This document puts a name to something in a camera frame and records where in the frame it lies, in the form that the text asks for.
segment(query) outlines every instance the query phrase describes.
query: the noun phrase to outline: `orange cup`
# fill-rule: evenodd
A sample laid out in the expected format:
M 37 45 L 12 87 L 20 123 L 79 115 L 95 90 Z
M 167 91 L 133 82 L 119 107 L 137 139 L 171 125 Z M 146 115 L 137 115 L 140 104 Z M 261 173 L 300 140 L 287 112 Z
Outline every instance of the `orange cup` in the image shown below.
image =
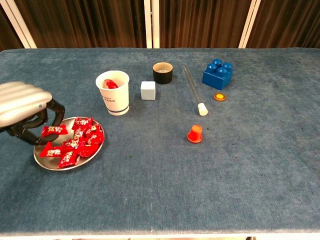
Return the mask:
M 200 125 L 193 125 L 187 138 L 193 144 L 200 143 L 202 141 L 202 127 Z

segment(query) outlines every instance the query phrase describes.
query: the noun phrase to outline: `blue carpet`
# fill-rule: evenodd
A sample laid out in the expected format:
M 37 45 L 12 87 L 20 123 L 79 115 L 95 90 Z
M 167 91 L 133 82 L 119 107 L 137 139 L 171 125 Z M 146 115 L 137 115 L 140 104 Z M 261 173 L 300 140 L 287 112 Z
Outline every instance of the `blue carpet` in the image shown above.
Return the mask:
M 201 83 L 214 58 L 233 64 L 224 102 Z M 141 100 L 162 61 L 172 82 Z M 320 49 L 17 49 L 0 53 L 0 69 L 0 83 L 48 90 L 66 118 L 92 116 L 107 136 L 88 164 L 52 172 L 1 133 L 0 234 L 320 232 Z M 123 116 L 95 85 L 108 70 L 130 77 Z M 194 124 L 200 144 L 187 140 Z

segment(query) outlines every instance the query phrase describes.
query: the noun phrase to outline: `metal plate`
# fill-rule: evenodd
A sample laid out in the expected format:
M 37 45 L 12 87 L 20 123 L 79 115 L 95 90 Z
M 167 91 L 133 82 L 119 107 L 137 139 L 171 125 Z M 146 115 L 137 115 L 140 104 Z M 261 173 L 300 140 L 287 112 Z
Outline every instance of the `metal plate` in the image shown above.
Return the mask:
M 65 124 L 66 125 L 66 129 L 68 131 L 68 134 L 60 135 L 56 140 L 52 141 L 52 145 L 53 146 L 61 146 L 62 142 L 73 138 L 74 131 L 71 128 L 74 125 L 74 122 L 75 122 L 76 118 L 88 119 L 88 117 L 78 116 L 78 117 L 70 117 L 70 118 L 66 118 L 66 119 L 62 120 L 61 124 Z M 96 120 L 93 120 L 93 124 L 101 126 L 101 124 L 99 124 Z M 101 126 L 101 129 L 102 129 L 102 132 L 103 132 L 103 136 L 106 137 L 105 136 L 105 131 L 104 131 L 102 126 Z M 78 156 L 78 158 L 76 160 L 76 164 L 74 166 L 66 167 L 66 168 L 58 168 L 58 165 L 59 165 L 59 162 L 60 162 L 60 158 L 59 157 L 40 157 L 39 156 L 39 154 L 45 148 L 45 145 L 34 146 L 33 156 L 34 156 L 35 161 L 41 167 L 43 167 L 45 169 L 52 170 L 52 171 L 66 171 L 66 170 L 77 168 L 77 167 L 79 167 L 81 165 L 84 165 L 87 162 L 89 162 L 91 159 L 93 159 L 97 155 L 97 153 L 100 151 L 100 149 L 101 149 L 103 144 L 104 143 L 102 142 L 100 144 L 98 150 L 91 157 Z

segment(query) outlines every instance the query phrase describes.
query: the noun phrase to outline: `white paper cup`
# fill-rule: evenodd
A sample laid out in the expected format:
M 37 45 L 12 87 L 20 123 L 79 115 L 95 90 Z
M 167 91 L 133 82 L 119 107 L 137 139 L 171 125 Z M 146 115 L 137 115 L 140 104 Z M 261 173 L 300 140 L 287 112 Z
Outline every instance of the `white paper cup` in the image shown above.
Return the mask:
M 104 81 L 110 79 L 118 88 L 104 88 Z M 123 71 L 106 71 L 95 80 L 104 104 L 111 115 L 120 116 L 129 111 L 129 76 Z

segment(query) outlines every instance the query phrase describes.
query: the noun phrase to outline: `blue toy block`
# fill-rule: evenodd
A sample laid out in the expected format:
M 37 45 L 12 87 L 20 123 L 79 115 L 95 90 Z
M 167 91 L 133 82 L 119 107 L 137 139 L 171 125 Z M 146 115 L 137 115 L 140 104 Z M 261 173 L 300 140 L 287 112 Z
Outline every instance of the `blue toy block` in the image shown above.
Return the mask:
M 231 81 L 233 74 L 232 64 L 220 59 L 214 59 L 203 72 L 202 83 L 218 90 L 222 90 Z

